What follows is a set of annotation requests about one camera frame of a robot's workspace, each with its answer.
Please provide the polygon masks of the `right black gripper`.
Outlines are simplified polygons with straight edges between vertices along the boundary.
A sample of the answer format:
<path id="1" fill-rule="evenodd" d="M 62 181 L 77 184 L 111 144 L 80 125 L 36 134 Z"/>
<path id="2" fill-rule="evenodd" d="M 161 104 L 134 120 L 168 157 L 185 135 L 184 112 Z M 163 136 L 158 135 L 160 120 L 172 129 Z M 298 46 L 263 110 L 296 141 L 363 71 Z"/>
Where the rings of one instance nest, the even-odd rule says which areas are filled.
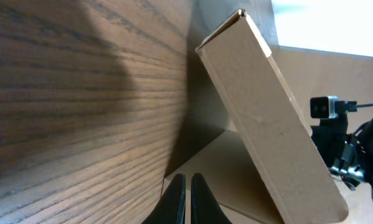
<path id="1" fill-rule="evenodd" d="M 365 182 L 365 170 L 361 151 L 357 148 L 357 138 L 347 133 L 347 115 L 334 119 L 322 119 L 313 126 L 312 140 L 332 175 L 338 176 L 346 184 Z"/>

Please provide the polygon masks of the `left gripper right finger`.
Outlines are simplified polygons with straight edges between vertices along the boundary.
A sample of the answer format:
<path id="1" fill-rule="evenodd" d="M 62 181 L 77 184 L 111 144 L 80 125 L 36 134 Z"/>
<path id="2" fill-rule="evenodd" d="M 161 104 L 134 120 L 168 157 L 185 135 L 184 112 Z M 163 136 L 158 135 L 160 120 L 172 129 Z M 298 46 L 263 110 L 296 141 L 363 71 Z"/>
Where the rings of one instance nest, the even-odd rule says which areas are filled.
<path id="1" fill-rule="evenodd" d="M 195 173 L 191 180 L 191 223 L 232 224 L 201 173 Z"/>

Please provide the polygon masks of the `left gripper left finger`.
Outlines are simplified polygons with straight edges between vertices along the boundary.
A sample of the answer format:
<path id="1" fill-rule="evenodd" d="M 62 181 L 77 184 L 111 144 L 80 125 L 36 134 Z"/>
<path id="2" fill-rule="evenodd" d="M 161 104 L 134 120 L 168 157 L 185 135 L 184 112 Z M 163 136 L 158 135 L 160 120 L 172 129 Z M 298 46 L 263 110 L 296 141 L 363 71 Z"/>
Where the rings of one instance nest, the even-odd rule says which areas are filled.
<path id="1" fill-rule="evenodd" d="M 142 224 L 184 224 L 185 212 L 186 177 L 184 174 L 176 174 Z"/>

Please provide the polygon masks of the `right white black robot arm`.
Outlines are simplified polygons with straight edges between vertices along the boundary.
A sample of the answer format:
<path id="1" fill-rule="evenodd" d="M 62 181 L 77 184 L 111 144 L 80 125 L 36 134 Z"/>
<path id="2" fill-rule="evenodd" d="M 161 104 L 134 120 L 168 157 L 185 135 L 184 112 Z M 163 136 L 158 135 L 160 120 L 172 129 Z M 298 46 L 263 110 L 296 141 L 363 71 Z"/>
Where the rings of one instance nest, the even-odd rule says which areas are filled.
<path id="1" fill-rule="evenodd" d="M 350 190 L 370 184 L 373 198 L 373 118 L 353 133 L 347 127 L 346 114 L 322 119 L 311 127 L 311 138 L 331 174 L 339 176 Z"/>

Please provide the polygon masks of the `brown cardboard box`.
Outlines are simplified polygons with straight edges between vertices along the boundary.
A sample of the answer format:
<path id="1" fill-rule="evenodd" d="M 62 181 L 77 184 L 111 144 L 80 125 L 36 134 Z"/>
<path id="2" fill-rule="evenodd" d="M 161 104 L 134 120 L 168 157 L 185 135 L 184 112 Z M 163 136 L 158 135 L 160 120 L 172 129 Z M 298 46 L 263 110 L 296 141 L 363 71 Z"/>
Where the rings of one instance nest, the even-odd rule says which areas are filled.
<path id="1" fill-rule="evenodd" d="M 201 173 L 233 223 L 373 223 L 368 186 L 349 193 L 333 179 L 249 15 L 232 14 L 197 54 L 236 129 L 170 168 L 165 183 Z"/>

